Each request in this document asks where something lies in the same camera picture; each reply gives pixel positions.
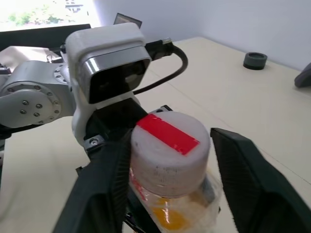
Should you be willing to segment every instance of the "white wall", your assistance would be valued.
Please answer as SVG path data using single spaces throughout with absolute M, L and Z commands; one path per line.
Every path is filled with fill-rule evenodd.
M 148 41 L 205 36 L 302 70 L 311 63 L 311 0 L 94 0 L 102 25 L 141 20 Z
M 202 15 L 208 0 L 93 0 L 102 25 L 113 24 L 121 13 L 142 21 L 148 41 L 170 37 L 174 41 L 191 38 L 204 28 Z
M 311 0 L 211 0 L 203 35 L 302 70 L 311 63 Z

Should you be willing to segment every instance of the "white table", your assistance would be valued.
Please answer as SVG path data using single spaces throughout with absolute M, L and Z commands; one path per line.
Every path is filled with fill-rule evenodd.
M 242 66 L 244 53 L 204 38 L 177 43 L 189 58 L 179 77 L 138 95 L 152 111 L 164 104 L 252 139 L 311 206 L 311 91 L 293 88 L 299 73 L 271 62 L 262 71 Z M 175 56 L 152 62 L 142 85 L 174 72 Z M 71 132 L 71 117 L 15 134 L 7 140 L 0 191 L 0 232 L 51 232 L 77 177 L 87 164 Z M 219 177 L 214 149 L 209 168 Z M 235 233 L 223 196 L 216 233 Z

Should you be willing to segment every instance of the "plastic bottle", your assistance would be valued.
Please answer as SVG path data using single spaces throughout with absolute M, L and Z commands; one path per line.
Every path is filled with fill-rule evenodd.
M 163 233 L 206 233 L 215 224 L 221 183 L 207 173 L 204 125 L 177 112 L 148 115 L 132 133 L 130 185 Z

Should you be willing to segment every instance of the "red tape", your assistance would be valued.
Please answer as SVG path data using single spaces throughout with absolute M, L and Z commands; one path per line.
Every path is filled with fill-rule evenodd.
M 184 156 L 200 143 L 154 114 L 144 117 L 137 125 Z

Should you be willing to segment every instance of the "white bottle cap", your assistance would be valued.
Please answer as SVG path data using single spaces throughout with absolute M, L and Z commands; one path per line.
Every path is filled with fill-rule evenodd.
M 134 176 L 142 187 L 161 197 L 187 195 L 195 191 L 206 176 L 209 132 L 200 121 L 183 113 L 170 111 L 154 115 L 193 137 L 199 144 L 182 155 L 138 123 L 131 138 Z

